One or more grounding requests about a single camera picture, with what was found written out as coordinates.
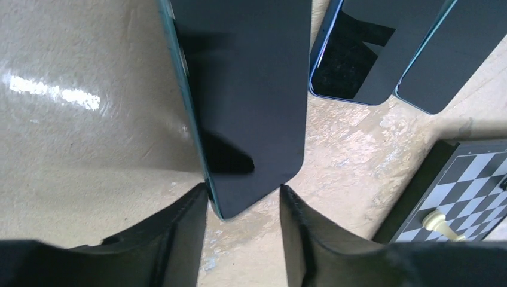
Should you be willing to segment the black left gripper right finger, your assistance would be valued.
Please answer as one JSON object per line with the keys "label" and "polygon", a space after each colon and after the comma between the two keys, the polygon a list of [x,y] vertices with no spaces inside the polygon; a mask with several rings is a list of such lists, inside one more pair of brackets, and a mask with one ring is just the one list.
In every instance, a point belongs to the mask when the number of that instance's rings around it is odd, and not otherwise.
{"label": "black left gripper right finger", "polygon": [[357,236],[280,186],[289,286],[505,286],[505,242],[402,242]]}

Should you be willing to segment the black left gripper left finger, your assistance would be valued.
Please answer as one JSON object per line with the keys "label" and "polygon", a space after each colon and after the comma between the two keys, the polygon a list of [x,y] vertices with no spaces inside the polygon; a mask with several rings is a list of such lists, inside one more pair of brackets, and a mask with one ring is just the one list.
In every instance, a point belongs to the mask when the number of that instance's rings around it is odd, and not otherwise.
{"label": "black left gripper left finger", "polygon": [[196,286],[208,195],[198,184],[177,201],[96,246],[1,242],[2,286]]}

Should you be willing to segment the black phone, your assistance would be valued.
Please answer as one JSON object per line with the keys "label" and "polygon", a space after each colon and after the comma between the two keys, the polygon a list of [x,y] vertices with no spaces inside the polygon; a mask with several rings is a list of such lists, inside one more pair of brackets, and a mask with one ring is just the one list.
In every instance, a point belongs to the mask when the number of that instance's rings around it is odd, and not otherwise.
{"label": "black phone", "polygon": [[330,1],[310,53],[309,92],[379,105],[394,92],[444,1]]}

